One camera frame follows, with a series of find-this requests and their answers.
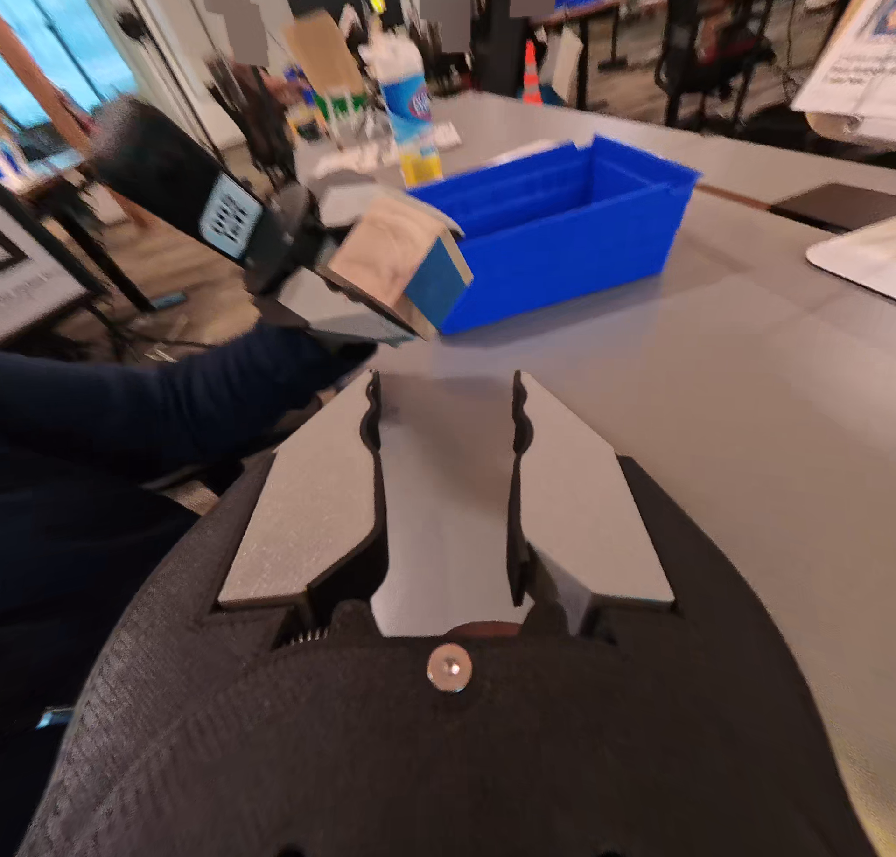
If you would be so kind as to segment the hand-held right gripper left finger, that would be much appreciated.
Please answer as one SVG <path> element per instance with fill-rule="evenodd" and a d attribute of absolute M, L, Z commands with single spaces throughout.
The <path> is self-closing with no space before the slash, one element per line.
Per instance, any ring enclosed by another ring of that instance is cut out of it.
<path fill-rule="evenodd" d="M 364 370 L 275 449 L 221 607 L 330 610 L 375 594 L 388 569 L 381 397 Z"/>

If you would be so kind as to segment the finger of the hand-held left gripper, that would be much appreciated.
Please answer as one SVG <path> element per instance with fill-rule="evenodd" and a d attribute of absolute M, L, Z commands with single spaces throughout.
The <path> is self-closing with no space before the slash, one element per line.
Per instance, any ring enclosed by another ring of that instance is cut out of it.
<path fill-rule="evenodd" d="M 297 268 L 274 290 L 273 298 L 322 340 L 399 347 L 434 339 L 434 325 L 397 279 L 357 265 Z"/>
<path fill-rule="evenodd" d="M 330 186 L 319 200 L 327 228 L 357 228 L 394 242 L 432 242 L 448 234 L 464 239 L 461 225 L 427 202 L 375 182 Z"/>

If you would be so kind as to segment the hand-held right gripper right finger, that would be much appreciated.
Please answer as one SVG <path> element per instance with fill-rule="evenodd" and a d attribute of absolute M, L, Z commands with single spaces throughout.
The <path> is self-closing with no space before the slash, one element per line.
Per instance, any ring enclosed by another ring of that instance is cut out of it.
<path fill-rule="evenodd" d="M 603 609 L 676 601 L 615 449 L 530 373 L 512 380 L 511 600 L 556 605 L 584 636 Z"/>

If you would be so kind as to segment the wooden cube with blue tape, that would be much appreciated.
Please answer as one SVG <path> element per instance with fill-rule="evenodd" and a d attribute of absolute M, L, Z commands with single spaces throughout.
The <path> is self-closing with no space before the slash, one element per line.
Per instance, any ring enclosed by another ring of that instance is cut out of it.
<path fill-rule="evenodd" d="M 409 196 L 373 198 L 319 268 L 328 282 L 424 340 L 435 338 L 474 281 L 448 216 Z"/>

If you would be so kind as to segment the person's left forearm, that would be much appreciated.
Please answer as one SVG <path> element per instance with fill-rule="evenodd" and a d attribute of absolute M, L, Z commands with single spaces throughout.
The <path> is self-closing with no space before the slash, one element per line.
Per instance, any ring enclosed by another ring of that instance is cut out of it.
<path fill-rule="evenodd" d="M 2 354 L 2 439 L 150 480 L 235 454 L 363 367 L 373 343 L 327 346 L 258 321 L 229 342 L 152 367 Z"/>

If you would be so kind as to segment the disinfecting wipes canister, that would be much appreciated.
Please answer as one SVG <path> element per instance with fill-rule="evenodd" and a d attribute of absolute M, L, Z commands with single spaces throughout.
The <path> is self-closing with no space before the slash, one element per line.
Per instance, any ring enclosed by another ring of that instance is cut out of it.
<path fill-rule="evenodd" d="M 361 48 L 382 96 L 404 183 L 415 188 L 442 179 L 423 58 L 407 36 L 375 30 Z"/>

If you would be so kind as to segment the brown cardboard piece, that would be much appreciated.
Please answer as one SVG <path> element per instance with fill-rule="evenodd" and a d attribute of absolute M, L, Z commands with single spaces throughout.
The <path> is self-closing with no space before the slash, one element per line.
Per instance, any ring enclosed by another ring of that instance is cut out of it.
<path fill-rule="evenodd" d="M 323 98 L 364 94 L 364 80 L 335 20 L 324 9 L 299 16 L 283 28 L 287 49 Z"/>

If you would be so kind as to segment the black cabinet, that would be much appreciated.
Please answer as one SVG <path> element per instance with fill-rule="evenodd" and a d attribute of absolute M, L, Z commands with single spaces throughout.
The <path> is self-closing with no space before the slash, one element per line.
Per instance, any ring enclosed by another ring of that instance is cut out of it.
<path fill-rule="evenodd" d="M 477 91 L 518 98 L 532 28 L 527 17 L 510 14 L 510 5 L 511 0 L 485 0 L 473 21 L 471 78 Z"/>

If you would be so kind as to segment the brown top office desk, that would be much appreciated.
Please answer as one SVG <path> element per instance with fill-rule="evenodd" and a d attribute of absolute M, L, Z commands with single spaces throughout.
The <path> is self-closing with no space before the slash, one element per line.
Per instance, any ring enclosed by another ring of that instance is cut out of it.
<path fill-rule="evenodd" d="M 622 8 L 626 0 L 596 0 L 571 9 L 565 8 L 553 14 L 532 21 L 533 26 L 541 27 L 548 34 L 563 34 L 570 30 L 578 39 L 581 47 L 574 60 L 573 80 L 570 92 L 571 105 L 575 110 L 586 112 L 588 107 L 588 77 L 590 72 L 590 25 L 601 18 L 611 18 L 610 50 L 608 58 L 598 62 L 598 70 L 617 72 L 629 67 L 629 59 L 619 49 L 619 33 L 622 20 Z"/>

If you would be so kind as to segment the document stand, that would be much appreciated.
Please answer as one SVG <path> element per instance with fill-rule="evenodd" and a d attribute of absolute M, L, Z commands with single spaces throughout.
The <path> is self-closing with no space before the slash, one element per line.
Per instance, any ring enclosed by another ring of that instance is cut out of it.
<path fill-rule="evenodd" d="M 806 117 L 824 138 L 894 150 L 894 121 L 820 112 L 808 112 Z M 894 300 L 894 214 L 816 243 L 807 249 L 805 258 L 816 269 Z"/>

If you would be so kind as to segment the black office chair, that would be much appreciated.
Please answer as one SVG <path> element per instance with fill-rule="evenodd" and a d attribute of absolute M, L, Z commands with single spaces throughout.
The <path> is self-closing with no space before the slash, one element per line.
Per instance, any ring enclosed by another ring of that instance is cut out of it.
<path fill-rule="evenodd" d="M 683 98 L 696 97 L 691 122 L 700 131 L 709 98 L 722 102 L 735 94 L 738 118 L 756 68 L 771 65 L 775 50 L 766 34 L 774 0 L 666 0 L 666 23 L 654 82 L 666 97 L 663 124 L 680 128 Z M 740 82 L 737 92 L 735 81 Z"/>

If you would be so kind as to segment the printed instruction sheet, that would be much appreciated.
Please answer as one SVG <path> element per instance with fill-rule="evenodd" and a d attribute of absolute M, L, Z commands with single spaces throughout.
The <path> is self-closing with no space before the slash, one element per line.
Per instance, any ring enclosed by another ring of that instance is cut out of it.
<path fill-rule="evenodd" d="M 859 126 L 895 119 L 895 0 L 851 0 L 791 108 Z"/>

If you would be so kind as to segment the white sign with black frame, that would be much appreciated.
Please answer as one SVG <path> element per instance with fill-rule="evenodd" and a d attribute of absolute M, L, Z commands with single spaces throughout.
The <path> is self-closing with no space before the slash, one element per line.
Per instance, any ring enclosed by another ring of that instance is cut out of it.
<path fill-rule="evenodd" d="M 1 189 L 1 343 L 98 294 L 94 281 L 18 198 Z"/>

